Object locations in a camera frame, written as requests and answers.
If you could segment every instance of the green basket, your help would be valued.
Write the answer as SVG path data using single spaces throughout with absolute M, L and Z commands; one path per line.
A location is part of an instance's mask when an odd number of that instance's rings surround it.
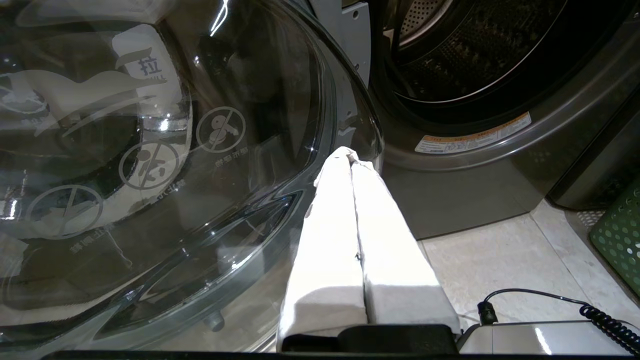
M 622 280 L 640 296 L 640 178 L 593 226 L 589 239 Z

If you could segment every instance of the black cable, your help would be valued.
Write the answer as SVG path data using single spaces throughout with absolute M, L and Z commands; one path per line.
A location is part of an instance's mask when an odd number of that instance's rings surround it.
M 502 289 L 502 290 L 494 291 L 493 293 L 490 293 L 489 295 L 487 295 L 487 297 L 484 298 L 484 301 L 487 302 L 487 301 L 489 301 L 490 298 L 492 298 L 492 297 L 494 297 L 494 296 L 496 296 L 498 294 L 501 294 L 501 293 L 530 293 L 530 294 L 537 294 L 537 295 L 542 295 L 542 296 L 546 296 L 546 297 L 552 297 L 554 299 L 558 299 L 558 300 L 562 300 L 562 301 L 573 302 L 574 304 L 589 305 L 589 303 L 587 303 L 587 302 L 571 299 L 571 298 L 560 296 L 560 295 L 554 295 L 554 294 L 550 294 L 550 293 L 545 293 L 543 291 L 529 290 L 529 289 L 518 289 L 518 288 Z
M 543 291 L 537 290 L 529 290 L 529 289 L 519 289 L 519 288 L 511 288 L 511 289 L 502 289 L 498 291 L 494 291 L 487 295 L 484 298 L 484 301 L 478 303 L 478 315 L 480 316 L 480 324 L 488 325 L 498 321 L 498 318 L 495 314 L 495 310 L 493 309 L 493 305 L 489 302 L 489 299 L 501 294 L 501 293 L 531 293 L 536 295 L 542 295 L 546 297 L 552 297 L 554 299 L 573 302 L 574 304 L 582 305 L 580 307 L 580 315 L 586 317 L 591 320 L 591 323 L 598 327 L 602 332 L 604 332 L 608 337 L 610 337 L 613 341 L 623 347 L 625 350 L 630 352 L 632 355 L 636 357 L 640 357 L 640 336 L 636 333 L 628 329 L 626 326 L 622 325 L 621 322 L 613 319 L 611 316 L 607 315 L 603 311 L 598 308 L 592 306 L 588 302 L 571 299 L 568 297 L 555 295 L 551 293 L 545 293 Z

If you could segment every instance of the washing machine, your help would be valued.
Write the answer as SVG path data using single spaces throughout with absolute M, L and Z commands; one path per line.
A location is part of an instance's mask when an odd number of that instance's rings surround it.
M 372 108 L 304 1 L 0 1 L 0 357 L 268 347 Z
M 383 178 L 418 239 L 533 210 L 640 81 L 635 1 L 370 1 Z

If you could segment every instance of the tile floor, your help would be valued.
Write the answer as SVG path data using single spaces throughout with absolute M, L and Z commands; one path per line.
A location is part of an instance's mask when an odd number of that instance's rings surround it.
M 543 201 L 529 214 L 420 241 L 463 329 L 494 290 L 529 288 L 585 300 L 640 327 L 640 308 L 566 221 Z M 492 299 L 500 322 L 584 320 L 579 306 L 524 293 Z

